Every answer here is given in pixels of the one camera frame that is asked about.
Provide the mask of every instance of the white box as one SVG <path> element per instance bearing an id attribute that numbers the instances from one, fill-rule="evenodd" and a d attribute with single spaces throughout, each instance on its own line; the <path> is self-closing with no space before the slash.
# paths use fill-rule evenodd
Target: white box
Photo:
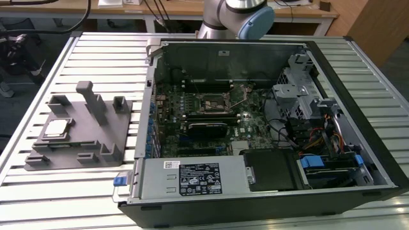
<path id="1" fill-rule="evenodd" d="M 99 0 L 97 7 L 101 8 L 121 8 L 123 0 Z"/>
<path id="2" fill-rule="evenodd" d="M 124 4 L 141 5 L 143 0 L 124 0 Z"/>

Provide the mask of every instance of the power supply label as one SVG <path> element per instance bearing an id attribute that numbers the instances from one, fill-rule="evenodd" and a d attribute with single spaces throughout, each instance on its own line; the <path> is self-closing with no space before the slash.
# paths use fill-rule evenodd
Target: power supply label
<path id="1" fill-rule="evenodd" d="M 223 193 L 219 163 L 181 164 L 179 178 L 179 193 L 183 196 Z"/>

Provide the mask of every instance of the aluminum slotted table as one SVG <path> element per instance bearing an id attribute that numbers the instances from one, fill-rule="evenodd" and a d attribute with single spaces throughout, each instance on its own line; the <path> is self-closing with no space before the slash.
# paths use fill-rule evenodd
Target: aluminum slotted table
<path id="1" fill-rule="evenodd" d="M 135 222 L 112 201 L 112 180 L 132 170 L 149 37 L 195 38 L 192 34 L 84 33 L 71 37 L 47 81 L 0 156 L 0 229 L 135 230 Z M 353 41 L 342 37 L 266 36 L 264 39 L 316 41 L 404 172 L 409 173 L 409 104 Z M 52 171 L 24 170 L 24 160 L 47 120 L 53 94 L 71 101 L 77 81 L 92 81 L 104 100 L 132 100 L 125 164 L 119 167 Z M 332 92 L 324 83 L 326 94 Z M 119 194 L 128 195 L 127 187 Z M 252 221 L 176 229 L 406 229 L 409 199 L 401 195 L 368 203 L 341 215 Z"/>

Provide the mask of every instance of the blue release tab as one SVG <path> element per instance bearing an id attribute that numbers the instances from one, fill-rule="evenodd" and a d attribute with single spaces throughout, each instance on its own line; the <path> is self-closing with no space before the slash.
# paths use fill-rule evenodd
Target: blue release tab
<path id="1" fill-rule="evenodd" d="M 302 168 L 324 167 L 324 162 L 320 156 L 305 156 L 301 159 Z"/>
<path id="2" fill-rule="evenodd" d="M 361 155 L 356 155 L 354 157 L 356 157 L 358 166 L 362 166 L 364 165 L 364 159 L 362 159 Z"/>
<path id="3" fill-rule="evenodd" d="M 149 153 L 152 151 L 152 145 L 147 144 L 145 146 L 145 152 Z"/>
<path id="4" fill-rule="evenodd" d="M 120 186 L 127 186 L 127 177 L 125 176 L 119 176 L 113 179 L 113 186 L 120 187 Z"/>

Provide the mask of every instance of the cable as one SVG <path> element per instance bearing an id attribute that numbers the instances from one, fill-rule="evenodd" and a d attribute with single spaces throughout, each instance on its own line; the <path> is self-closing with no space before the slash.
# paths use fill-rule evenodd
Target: cable
<path id="1" fill-rule="evenodd" d="M 159 5 L 157 5 L 156 0 L 153 0 L 153 2 L 155 2 L 155 5 L 156 5 L 156 8 L 157 8 L 157 11 L 159 11 L 160 17 L 161 17 L 163 21 L 165 22 L 165 18 L 164 18 L 164 15 L 161 14 L 161 11 L 160 11 L 160 8 L 159 8 Z"/>
<path id="2" fill-rule="evenodd" d="M 290 13 L 292 13 L 292 23 L 294 21 L 294 15 L 293 15 L 293 7 L 294 6 L 301 6 L 300 4 L 298 5 L 288 5 L 288 3 L 284 1 L 285 5 L 281 5 L 276 0 L 274 2 L 277 3 L 278 6 L 288 6 L 289 7 L 289 10 L 290 10 Z"/>
<path id="3" fill-rule="evenodd" d="M 53 3 L 59 0 L 43 0 L 43 1 L 9 1 L 9 6 L 29 6 L 29 5 L 43 5 Z"/>
<path id="4" fill-rule="evenodd" d="M 68 30 L 63 30 L 63 31 L 48 31 L 48 30 L 9 30 L 9 31 L 1 31 L 0 32 L 0 37 L 1 36 L 7 36 L 7 35 L 15 35 L 15 34 L 45 34 L 45 35 L 63 35 L 63 34 L 68 34 L 71 32 L 73 32 L 84 23 L 84 21 L 88 18 L 89 12 L 91 12 L 91 3 L 92 0 L 88 0 L 88 5 L 87 5 L 87 10 L 84 13 L 84 16 L 81 18 L 81 20 L 79 21 L 79 23 L 71 27 Z"/>
<path id="5" fill-rule="evenodd" d="M 156 18 L 156 20 L 159 20 L 159 17 L 157 17 L 156 14 L 153 13 L 153 10 L 152 10 L 152 8 L 151 8 L 151 6 L 149 6 L 149 4 L 148 4 L 148 1 L 144 0 L 144 2 L 145 2 L 145 4 L 147 4 L 147 7 L 148 7 L 148 9 L 149 9 L 149 11 L 151 11 L 153 17 Z"/>
<path id="6" fill-rule="evenodd" d="M 159 3 L 160 3 L 160 5 L 161 5 L 161 7 L 164 8 L 164 12 L 165 12 L 165 14 L 167 14 L 168 20 L 171 20 L 169 15 L 168 15 L 168 12 L 167 12 L 167 9 L 165 9 L 165 7 L 164 7 L 164 4 L 161 3 L 161 0 L 159 0 Z"/>

